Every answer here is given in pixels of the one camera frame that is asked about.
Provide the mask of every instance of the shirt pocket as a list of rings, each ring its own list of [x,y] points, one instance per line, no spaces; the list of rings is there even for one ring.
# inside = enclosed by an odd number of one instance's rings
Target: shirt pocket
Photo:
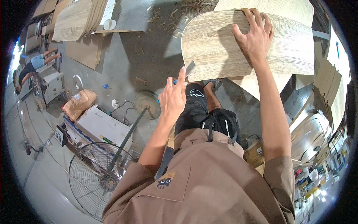
[[[189,174],[189,166],[171,169],[153,184],[140,191],[136,197],[150,196],[171,201],[183,201]]]

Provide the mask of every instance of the sandal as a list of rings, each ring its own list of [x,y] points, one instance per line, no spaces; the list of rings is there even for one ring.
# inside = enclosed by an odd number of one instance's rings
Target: sandal
[[[203,81],[203,83],[204,83],[203,87],[206,86],[209,82],[212,82],[212,83],[214,84],[214,88],[216,88],[216,87],[219,86],[221,80],[218,80],[217,78],[204,80],[204,81]]]

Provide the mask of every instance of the cartoon logo patch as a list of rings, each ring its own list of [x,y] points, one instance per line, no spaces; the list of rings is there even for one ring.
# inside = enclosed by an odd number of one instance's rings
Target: cartoon logo patch
[[[159,178],[157,188],[164,189],[165,186],[169,186],[174,178],[175,172],[164,174]]]
[[[196,97],[198,97],[198,96],[204,97],[204,94],[202,94],[199,90],[191,90],[190,95],[196,96]]]

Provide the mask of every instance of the light blue shorts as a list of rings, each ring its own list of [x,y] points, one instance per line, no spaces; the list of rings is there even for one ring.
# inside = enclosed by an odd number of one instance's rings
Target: light blue shorts
[[[37,56],[31,58],[31,64],[36,70],[45,66],[44,55],[40,54],[40,55],[37,55]]]

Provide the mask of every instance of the brown shirt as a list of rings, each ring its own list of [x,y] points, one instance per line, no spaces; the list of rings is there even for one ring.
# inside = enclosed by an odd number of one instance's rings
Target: brown shirt
[[[263,177],[242,148],[207,130],[176,136],[181,150],[157,181],[132,163],[102,215],[103,223],[295,223],[294,172],[288,156],[266,163]]]

